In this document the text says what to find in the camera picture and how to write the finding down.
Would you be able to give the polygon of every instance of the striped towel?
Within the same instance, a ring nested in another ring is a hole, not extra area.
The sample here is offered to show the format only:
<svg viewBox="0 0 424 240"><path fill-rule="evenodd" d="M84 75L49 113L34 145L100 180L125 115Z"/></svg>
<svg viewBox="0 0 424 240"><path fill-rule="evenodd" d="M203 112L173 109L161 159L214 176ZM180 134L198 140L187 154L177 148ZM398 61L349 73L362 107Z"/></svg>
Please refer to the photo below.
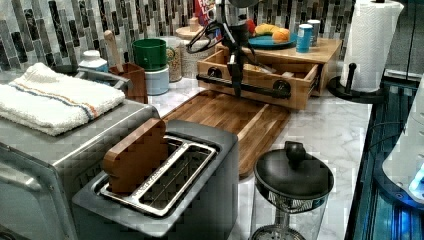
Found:
<svg viewBox="0 0 424 240"><path fill-rule="evenodd" d="M0 116L55 136L99 117L124 98L120 90L36 63L0 85Z"/></svg>

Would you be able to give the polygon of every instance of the wooden cutting board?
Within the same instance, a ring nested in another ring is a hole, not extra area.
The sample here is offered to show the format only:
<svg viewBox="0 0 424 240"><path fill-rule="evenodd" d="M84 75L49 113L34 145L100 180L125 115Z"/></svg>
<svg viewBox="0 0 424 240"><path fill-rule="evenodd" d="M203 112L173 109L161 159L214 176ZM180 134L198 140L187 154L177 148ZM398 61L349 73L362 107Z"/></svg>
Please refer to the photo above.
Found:
<svg viewBox="0 0 424 240"><path fill-rule="evenodd" d="M165 122L151 118L105 154L103 170L109 175L109 190L132 193L167 158Z"/></svg>
<svg viewBox="0 0 424 240"><path fill-rule="evenodd" d="M239 176L249 176L259 156L281 133L290 112L281 106L203 91L162 119L179 119L232 132L239 139Z"/></svg>

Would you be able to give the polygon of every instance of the green mug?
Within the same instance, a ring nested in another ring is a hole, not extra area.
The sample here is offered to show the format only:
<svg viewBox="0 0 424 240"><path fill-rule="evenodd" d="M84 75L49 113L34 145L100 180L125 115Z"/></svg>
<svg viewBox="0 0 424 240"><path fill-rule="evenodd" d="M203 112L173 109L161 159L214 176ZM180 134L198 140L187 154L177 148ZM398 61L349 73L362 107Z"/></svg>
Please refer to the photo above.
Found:
<svg viewBox="0 0 424 240"><path fill-rule="evenodd" d="M175 57L175 51L166 46L162 39L146 38L132 43L134 62L144 68L145 71L160 71L166 68L169 61ZM167 49L171 49L173 54L167 56Z"/></svg>

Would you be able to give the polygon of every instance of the wooden spoon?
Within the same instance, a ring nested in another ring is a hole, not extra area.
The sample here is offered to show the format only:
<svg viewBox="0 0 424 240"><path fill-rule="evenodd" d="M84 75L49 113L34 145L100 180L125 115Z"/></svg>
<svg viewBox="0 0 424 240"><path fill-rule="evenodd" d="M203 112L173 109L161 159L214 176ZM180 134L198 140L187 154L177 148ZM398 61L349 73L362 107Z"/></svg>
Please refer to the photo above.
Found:
<svg viewBox="0 0 424 240"><path fill-rule="evenodd" d="M118 69L119 74L123 74L124 68L122 67L121 58L119 57L118 48L116 47L115 35L112 31L106 30L104 33L104 37L107 42L107 45L109 46L110 51L112 52L112 57L115 61L116 68Z"/></svg>

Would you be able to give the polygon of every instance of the paper towel holder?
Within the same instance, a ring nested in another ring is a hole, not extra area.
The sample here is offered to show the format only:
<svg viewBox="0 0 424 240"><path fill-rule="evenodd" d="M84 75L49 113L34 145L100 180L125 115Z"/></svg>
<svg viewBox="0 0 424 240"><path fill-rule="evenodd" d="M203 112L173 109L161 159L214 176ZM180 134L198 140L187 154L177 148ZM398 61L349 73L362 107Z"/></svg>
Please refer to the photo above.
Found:
<svg viewBox="0 0 424 240"><path fill-rule="evenodd" d="M349 74L347 77L346 86L340 83L341 77L334 77L328 84L328 91L334 96L363 104L378 104L385 101L387 91L384 88L380 88L374 92L360 92L352 90L353 74L355 73L356 63L349 64Z"/></svg>

